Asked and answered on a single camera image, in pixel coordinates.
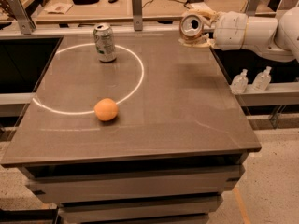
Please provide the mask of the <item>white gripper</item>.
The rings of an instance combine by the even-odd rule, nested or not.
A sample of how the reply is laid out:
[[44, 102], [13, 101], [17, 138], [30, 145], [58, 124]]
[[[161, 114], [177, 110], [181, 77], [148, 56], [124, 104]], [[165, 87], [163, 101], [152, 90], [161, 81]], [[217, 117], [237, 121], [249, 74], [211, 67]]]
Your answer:
[[245, 37], [248, 16], [244, 13], [230, 11], [228, 13], [218, 12], [212, 9], [192, 8], [182, 14], [183, 17], [188, 15], [199, 16], [204, 25], [211, 27], [214, 22], [215, 29], [213, 38], [209, 34], [201, 35], [194, 40], [180, 38], [178, 42], [190, 48], [209, 48], [215, 45], [221, 50], [241, 49]]

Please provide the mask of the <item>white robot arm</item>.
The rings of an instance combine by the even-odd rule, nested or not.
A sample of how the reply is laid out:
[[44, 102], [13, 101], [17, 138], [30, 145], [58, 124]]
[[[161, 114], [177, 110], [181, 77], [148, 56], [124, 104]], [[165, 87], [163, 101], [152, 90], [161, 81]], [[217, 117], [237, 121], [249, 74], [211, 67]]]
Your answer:
[[191, 9], [183, 14], [179, 32], [179, 42], [187, 47], [245, 49], [272, 61], [299, 61], [299, 7], [279, 19]]

